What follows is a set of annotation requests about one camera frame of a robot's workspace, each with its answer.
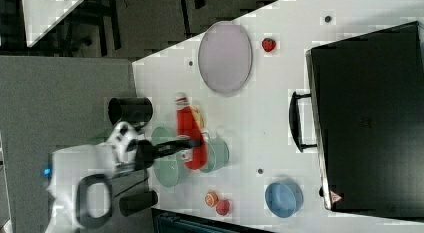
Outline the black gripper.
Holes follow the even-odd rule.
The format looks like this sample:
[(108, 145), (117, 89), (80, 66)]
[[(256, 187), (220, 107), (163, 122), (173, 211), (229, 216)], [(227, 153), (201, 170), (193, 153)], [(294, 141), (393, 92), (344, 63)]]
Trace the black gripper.
[(156, 159), (171, 154), (171, 149), (175, 151), (193, 149), (200, 147), (200, 139), (178, 139), (170, 141), (169, 145), (154, 146), (147, 140), (140, 140), (137, 144), (135, 167), (136, 171), (151, 167)]

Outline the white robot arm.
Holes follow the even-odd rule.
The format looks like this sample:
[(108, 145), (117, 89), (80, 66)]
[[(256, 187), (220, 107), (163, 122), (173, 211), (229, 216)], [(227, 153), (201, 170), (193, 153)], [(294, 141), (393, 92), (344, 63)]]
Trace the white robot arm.
[(53, 197), (52, 212), (45, 233), (76, 233), (97, 229), (113, 215), (111, 181), (151, 167), (155, 160), (183, 150), (202, 147), (203, 137), (181, 135), (154, 145), (141, 140), (128, 122), (119, 122), (99, 144), (85, 144), (57, 150), (51, 165), (47, 191)]

